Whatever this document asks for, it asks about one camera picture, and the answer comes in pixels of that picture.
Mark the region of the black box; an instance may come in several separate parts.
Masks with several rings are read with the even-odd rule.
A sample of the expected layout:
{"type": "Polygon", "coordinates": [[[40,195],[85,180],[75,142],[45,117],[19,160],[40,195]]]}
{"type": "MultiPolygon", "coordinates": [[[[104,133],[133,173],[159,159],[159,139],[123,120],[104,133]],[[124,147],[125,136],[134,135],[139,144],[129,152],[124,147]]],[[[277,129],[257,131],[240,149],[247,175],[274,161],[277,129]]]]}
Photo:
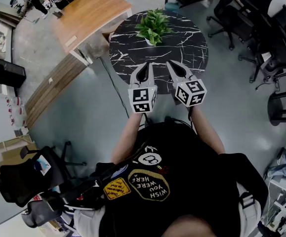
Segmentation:
{"type": "Polygon", "coordinates": [[[0,59],[0,84],[20,88],[25,80],[24,67],[0,59]]]}

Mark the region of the black mesh office chair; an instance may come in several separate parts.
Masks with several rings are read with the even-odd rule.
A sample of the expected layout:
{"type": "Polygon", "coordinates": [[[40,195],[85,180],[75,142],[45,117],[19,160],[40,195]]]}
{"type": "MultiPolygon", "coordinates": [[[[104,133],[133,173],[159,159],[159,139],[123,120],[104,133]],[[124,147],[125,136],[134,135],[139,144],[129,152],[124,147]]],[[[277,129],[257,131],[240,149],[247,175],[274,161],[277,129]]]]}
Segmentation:
{"type": "Polygon", "coordinates": [[[36,195],[75,179],[67,166],[87,166],[87,163],[65,161],[66,149],[70,145],[70,141],[65,142],[61,156],[56,154],[54,146],[45,146],[40,150],[24,146],[20,157],[23,159],[33,154],[33,158],[21,164],[0,167],[0,193],[4,200],[24,207],[36,195]]]}

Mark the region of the white shelf unit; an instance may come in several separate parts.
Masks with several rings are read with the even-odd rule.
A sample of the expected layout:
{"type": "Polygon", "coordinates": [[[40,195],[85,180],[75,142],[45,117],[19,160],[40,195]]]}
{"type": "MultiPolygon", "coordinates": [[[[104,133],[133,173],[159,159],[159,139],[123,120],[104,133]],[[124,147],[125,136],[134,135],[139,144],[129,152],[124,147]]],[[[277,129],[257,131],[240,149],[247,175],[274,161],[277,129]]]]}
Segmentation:
{"type": "Polygon", "coordinates": [[[286,176],[271,177],[269,198],[263,223],[271,231],[286,237],[286,176]]]}

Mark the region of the curved wooden desk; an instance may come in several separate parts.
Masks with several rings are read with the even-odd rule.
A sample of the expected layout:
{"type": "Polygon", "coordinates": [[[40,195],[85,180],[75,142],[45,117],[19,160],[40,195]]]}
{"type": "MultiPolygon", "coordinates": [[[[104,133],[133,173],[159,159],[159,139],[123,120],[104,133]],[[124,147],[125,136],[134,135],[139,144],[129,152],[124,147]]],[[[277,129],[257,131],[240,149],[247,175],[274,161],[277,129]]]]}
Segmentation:
{"type": "Polygon", "coordinates": [[[132,15],[131,4],[126,0],[74,0],[62,11],[62,16],[53,22],[53,28],[66,57],[51,71],[27,101],[27,128],[31,129],[47,106],[93,60],[83,54],[81,44],[106,24],[119,16],[132,15]],[[72,36],[77,39],[70,45],[65,43],[72,36]]]}

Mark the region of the flat cardboard boxes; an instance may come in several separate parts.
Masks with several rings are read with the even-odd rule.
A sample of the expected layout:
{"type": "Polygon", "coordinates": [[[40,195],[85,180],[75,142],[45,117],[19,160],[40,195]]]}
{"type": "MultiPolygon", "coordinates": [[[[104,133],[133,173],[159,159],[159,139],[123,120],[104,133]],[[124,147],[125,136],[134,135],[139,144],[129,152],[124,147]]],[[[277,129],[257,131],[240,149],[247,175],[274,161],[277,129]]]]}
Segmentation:
{"type": "Polygon", "coordinates": [[[16,165],[32,158],[33,155],[27,155],[24,159],[20,157],[20,151],[27,146],[29,150],[37,150],[35,142],[29,135],[16,137],[11,140],[0,142],[0,167],[2,165],[16,165]]]}

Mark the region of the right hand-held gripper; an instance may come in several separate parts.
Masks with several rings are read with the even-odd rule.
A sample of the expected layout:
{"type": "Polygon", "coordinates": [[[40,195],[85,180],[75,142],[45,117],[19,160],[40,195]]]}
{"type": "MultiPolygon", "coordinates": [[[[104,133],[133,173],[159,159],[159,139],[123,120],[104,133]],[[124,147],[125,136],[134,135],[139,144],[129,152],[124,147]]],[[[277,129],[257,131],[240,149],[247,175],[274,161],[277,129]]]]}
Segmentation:
{"type": "Polygon", "coordinates": [[[175,98],[185,107],[193,107],[201,104],[207,93],[203,81],[201,79],[194,79],[191,70],[178,61],[167,61],[166,66],[172,81],[177,83],[175,98]]]}

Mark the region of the pack of water bottles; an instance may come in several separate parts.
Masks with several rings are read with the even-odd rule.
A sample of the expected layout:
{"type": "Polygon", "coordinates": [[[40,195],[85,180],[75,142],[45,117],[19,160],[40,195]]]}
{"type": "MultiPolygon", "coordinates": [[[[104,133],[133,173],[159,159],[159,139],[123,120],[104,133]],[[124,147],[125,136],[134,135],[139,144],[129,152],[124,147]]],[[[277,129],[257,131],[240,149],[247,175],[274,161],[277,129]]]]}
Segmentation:
{"type": "Polygon", "coordinates": [[[26,127],[27,114],[22,99],[20,97],[6,97],[5,100],[11,125],[15,127],[26,127]]]}

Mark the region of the person's right forearm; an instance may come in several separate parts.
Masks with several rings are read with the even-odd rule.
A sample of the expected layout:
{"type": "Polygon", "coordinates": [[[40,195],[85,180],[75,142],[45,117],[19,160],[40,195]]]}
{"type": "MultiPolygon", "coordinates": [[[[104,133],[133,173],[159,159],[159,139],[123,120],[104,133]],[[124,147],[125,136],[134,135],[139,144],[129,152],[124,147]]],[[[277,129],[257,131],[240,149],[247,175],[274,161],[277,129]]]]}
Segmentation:
{"type": "Polygon", "coordinates": [[[208,122],[200,108],[194,106],[191,111],[191,120],[200,139],[210,146],[217,154],[226,153],[218,134],[208,122]]]}

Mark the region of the round black marble table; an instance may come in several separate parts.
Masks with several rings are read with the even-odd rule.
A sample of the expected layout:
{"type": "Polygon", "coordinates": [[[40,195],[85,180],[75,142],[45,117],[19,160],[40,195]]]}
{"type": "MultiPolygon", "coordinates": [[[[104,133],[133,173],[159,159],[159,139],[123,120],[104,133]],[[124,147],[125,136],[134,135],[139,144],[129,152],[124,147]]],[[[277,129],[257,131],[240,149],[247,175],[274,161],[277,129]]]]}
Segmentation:
{"type": "Polygon", "coordinates": [[[162,36],[161,43],[149,45],[137,36],[139,30],[135,26],[147,15],[142,11],[125,19],[114,31],[109,56],[115,72],[126,83],[130,83],[130,75],[138,66],[152,63],[158,94],[171,94],[173,86],[166,62],[178,61],[197,76],[206,69],[209,50],[203,33],[190,19],[167,10],[163,13],[172,31],[162,36]]]}

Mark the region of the person's left forearm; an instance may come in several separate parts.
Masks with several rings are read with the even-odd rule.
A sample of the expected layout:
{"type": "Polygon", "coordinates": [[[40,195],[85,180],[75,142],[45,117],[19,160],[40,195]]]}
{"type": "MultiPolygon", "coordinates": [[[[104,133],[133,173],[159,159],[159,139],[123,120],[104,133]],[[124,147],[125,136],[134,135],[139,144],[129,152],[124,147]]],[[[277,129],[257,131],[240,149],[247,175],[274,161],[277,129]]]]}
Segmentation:
{"type": "Polygon", "coordinates": [[[139,126],[142,120],[142,113],[132,113],[120,136],[119,141],[113,149],[111,162],[118,164],[131,155],[134,148],[139,126]]]}

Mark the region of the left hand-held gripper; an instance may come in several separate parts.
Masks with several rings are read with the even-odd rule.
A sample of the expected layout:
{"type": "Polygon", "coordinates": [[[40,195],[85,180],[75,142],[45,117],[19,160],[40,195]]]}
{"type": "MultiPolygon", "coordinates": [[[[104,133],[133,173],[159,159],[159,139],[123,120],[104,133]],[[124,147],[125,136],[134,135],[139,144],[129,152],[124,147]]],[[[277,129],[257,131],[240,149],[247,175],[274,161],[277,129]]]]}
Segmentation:
{"type": "Polygon", "coordinates": [[[140,64],[130,76],[128,96],[134,113],[150,113],[157,99],[152,63],[140,64]]]}

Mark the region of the person's black printed t-shirt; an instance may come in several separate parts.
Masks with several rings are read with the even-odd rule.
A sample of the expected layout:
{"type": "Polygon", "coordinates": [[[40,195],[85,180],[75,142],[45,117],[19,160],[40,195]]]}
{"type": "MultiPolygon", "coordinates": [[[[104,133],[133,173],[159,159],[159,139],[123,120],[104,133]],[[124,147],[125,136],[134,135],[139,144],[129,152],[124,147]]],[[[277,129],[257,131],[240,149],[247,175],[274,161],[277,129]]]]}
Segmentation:
{"type": "Polygon", "coordinates": [[[102,185],[99,237],[162,237],[186,216],[215,237],[248,237],[268,195],[246,155],[217,154],[173,121],[141,129],[130,157],[103,173],[102,185]]]}

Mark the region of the black round stool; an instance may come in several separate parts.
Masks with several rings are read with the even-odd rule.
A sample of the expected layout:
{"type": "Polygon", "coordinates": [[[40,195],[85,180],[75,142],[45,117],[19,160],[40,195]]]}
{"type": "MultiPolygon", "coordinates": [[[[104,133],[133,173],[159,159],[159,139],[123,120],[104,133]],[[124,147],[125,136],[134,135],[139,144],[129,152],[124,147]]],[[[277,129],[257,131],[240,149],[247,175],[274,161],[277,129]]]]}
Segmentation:
{"type": "Polygon", "coordinates": [[[268,118],[272,126],[286,123],[286,109],[283,109],[281,99],[286,98],[286,92],[272,93],[267,103],[268,118]]]}

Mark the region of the grey chair headrest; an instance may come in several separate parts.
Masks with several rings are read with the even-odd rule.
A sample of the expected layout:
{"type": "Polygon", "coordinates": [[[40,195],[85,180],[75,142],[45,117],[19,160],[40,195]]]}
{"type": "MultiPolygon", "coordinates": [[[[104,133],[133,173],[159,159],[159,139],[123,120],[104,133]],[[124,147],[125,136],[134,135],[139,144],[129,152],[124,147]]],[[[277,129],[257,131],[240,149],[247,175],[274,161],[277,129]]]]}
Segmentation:
{"type": "Polygon", "coordinates": [[[59,218],[62,210],[52,210],[47,202],[43,200],[30,201],[26,210],[21,214],[22,220],[30,228],[37,228],[45,223],[59,218]]]}

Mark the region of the green potted plant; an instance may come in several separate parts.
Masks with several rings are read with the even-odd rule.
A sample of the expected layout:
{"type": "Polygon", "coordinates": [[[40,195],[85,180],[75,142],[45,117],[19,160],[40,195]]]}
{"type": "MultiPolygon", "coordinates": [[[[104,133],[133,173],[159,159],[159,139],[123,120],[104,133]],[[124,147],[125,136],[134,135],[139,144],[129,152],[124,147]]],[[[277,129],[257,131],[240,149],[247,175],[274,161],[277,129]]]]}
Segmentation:
{"type": "Polygon", "coordinates": [[[168,16],[162,9],[147,10],[135,28],[138,29],[136,36],[147,40],[152,46],[162,43],[164,34],[173,33],[168,27],[168,16]]]}

